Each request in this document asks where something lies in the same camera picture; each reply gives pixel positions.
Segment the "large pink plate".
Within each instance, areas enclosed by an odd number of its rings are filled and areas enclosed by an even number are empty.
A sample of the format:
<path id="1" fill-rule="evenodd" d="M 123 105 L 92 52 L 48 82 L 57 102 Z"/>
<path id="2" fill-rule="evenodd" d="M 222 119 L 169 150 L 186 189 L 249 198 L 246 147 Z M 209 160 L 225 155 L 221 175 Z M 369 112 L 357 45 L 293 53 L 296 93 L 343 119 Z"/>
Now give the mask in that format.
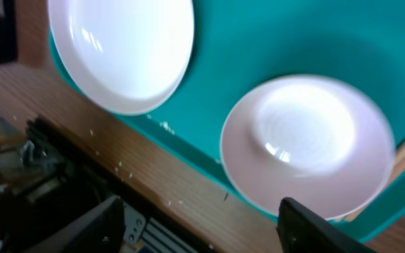
<path id="1" fill-rule="evenodd" d="M 191 0 L 50 0 L 49 23 L 68 74 L 83 94 L 121 115 L 161 106 L 191 58 Z"/>

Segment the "small pink plate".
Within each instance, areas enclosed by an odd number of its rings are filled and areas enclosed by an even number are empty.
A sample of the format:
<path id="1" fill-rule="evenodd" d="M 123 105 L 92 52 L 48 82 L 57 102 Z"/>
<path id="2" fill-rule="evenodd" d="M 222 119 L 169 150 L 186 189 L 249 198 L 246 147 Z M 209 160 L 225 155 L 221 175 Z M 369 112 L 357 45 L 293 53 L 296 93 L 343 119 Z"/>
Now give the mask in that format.
<path id="1" fill-rule="evenodd" d="M 395 163 L 382 110 L 353 86 L 311 74 L 271 79 L 245 94 L 219 147 L 233 187 L 274 216 L 285 197 L 327 220 L 351 214 L 382 192 Z"/>

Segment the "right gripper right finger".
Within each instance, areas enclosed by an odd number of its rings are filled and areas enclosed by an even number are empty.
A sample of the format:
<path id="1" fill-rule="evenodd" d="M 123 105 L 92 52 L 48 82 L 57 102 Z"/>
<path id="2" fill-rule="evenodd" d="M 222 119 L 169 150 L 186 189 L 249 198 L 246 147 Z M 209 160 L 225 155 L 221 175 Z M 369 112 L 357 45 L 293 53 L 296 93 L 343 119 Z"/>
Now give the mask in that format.
<path id="1" fill-rule="evenodd" d="M 283 253 L 375 253 L 291 197 L 281 200 L 276 231 Z"/>

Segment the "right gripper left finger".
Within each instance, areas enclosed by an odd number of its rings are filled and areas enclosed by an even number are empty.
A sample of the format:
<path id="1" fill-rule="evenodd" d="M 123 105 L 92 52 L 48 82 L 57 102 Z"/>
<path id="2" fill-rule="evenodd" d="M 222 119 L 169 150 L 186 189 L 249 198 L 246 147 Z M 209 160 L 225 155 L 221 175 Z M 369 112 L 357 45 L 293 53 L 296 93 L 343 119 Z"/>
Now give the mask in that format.
<path id="1" fill-rule="evenodd" d="M 124 205 L 121 197 L 115 195 L 27 251 L 119 252 L 124 231 Z"/>

